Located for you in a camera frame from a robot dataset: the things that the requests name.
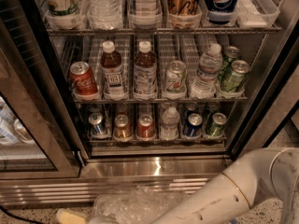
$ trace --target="plastic bag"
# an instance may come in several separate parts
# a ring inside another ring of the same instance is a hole
[[[149,224],[187,197],[183,192],[157,192],[138,187],[127,196],[99,196],[92,217],[114,216],[120,224]]]

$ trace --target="water bottle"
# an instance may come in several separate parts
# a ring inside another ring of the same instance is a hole
[[[213,92],[221,65],[221,45],[214,43],[199,59],[197,76],[193,81],[191,97],[201,97],[203,93],[207,94]]]
[[[164,140],[174,140],[178,138],[179,112],[173,107],[169,107],[162,114],[161,138]]]
[[[139,52],[135,56],[134,81],[135,92],[152,94],[156,90],[157,59],[150,51],[150,42],[139,42]]]
[[[100,64],[105,79],[105,92],[108,94],[125,94],[127,86],[121,54],[115,50],[112,41],[103,42],[103,55]]]

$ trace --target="green can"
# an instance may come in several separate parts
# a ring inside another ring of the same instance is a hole
[[[218,73],[218,81],[222,80],[226,69],[231,66],[232,62],[240,59],[240,50],[233,46],[225,47],[222,57],[223,62],[221,70]]]
[[[222,113],[215,113],[207,120],[205,133],[208,137],[219,138],[224,135],[227,118]]]
[[[221,90],[225,92],[239,92],[248,79],[250,65],[242,60],[232,62],[226,70],[222,81]]]

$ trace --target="coca-cola can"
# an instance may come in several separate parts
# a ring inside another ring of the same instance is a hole
[[[80,95],[98,93],[92,68],[85,62],[73,63],[70,67],[70,75],[74,86]]]

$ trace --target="red can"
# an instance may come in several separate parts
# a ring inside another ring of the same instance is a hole
[[[137,122],[137,135],[141,138],[151,138],[154,135],[154,121],[151,115],[141,115]]]
[[[89,95],[98,92],[93,70],[85,62],[73,63],[69,76],[72,78],[78,94]]]

